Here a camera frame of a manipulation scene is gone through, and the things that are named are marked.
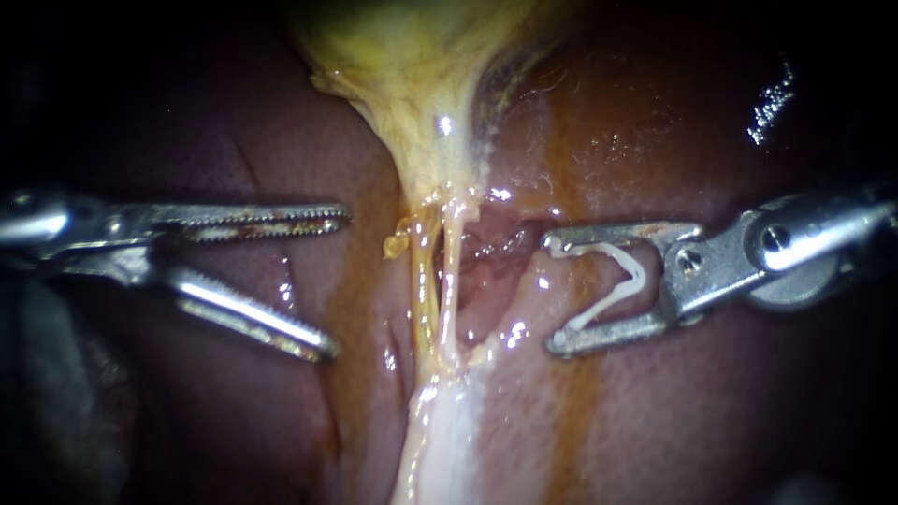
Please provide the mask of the left arm instrument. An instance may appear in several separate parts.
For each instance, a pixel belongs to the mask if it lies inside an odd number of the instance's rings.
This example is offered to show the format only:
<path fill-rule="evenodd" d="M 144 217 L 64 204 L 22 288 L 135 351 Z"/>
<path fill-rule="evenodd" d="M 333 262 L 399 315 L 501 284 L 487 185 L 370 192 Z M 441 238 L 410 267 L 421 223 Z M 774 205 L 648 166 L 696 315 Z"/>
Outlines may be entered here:
<path fill-rule="evenodd" d="M 152 262 L 160 208 L 67 190 L 21 188 L 1 198 L 1 268 L 6 277 L 84 275 L 123 286 L 167 286 Z"/>

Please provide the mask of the right arm instrument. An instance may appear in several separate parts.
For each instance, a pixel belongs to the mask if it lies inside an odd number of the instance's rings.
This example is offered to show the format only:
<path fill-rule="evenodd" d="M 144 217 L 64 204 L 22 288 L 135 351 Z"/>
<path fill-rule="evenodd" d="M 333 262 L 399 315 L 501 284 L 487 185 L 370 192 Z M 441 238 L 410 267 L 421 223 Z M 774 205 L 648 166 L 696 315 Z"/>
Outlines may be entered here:
<path fill-rule="evenodd" d="M 885 184 L 776 198 L 707 232 L 670 223 L 659 240 L 659 327 L 693 325 L 742 298 L 765 310 L 804 310 L 889 268 L 896 196 Z"/>

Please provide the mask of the right arm instrument jaw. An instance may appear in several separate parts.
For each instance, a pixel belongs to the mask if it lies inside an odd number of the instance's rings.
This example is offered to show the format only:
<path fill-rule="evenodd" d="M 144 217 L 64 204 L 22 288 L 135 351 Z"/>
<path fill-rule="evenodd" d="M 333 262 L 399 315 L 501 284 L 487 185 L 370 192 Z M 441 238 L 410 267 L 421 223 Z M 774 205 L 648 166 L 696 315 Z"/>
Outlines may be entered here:
<path fill-rule="evenodd" d="M 575 246 L 599 243 L 619 246 L 643 241 L 665 254 L 677 241 L 700 238 L 703 231 L 701 224 L 681 221 L 572 225 L 545 232 L 541 246 L 551 253 L 572 253 Z"/>
<path fill-rule="evenodd" d="M 677 318 L 661 309 L 605 323 L 576 321 L 571 318 L 543 341 L 554 357 L 571 359 L 585 354 L 645 342 L 677 327 Z"/>

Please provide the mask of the left arm instrument jaw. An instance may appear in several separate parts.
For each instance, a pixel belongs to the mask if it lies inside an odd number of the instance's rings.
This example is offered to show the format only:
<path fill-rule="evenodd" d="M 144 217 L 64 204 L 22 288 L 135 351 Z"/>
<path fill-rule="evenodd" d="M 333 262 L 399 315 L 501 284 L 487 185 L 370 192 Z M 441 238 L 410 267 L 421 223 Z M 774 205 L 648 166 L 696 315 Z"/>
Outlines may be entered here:
<path fill-rule="evenodd" d="M 189 267 L 159 267 L 154 284 L 169 289 L 184 312 L 229 329 L 283 354 L 318 363 L 340 355 L 325 332 Z"/>
<path fill-rule="evenodd" d="M 321 236 L 352 221 L 341 204 L 303 205 L 154 205 L 148 219 L 153 232 L 194 243 Z"/>

